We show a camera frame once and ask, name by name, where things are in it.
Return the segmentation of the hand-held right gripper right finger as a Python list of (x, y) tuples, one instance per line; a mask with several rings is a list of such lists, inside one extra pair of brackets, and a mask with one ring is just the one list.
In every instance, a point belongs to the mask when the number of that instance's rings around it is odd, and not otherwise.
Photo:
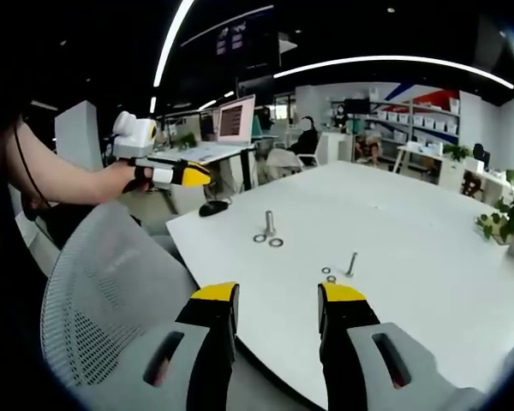
[(436, 410), (432, 353), (394, 323), (382, 323), (364, 294), (318, 285), (320, 362), (329, 410)]

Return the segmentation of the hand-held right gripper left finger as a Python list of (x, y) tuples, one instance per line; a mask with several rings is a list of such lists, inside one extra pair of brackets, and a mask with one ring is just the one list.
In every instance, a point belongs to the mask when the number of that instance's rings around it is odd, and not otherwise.
[(225, 410), (235, 362), (239, 284), (218, 283), (194, 292), (159, 345), (143, 380), (174, 387), (175, 410)]

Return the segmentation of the person's left hand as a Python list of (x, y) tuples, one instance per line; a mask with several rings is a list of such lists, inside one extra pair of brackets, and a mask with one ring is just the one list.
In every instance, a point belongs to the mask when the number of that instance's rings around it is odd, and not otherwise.
[(107, 193), (118, 196), (134, 189), (147, 190), (152, 180), (153, 170), (147, 167), (131, 165), (126, 161), (117, 161), (103, 171), (103, 184)]

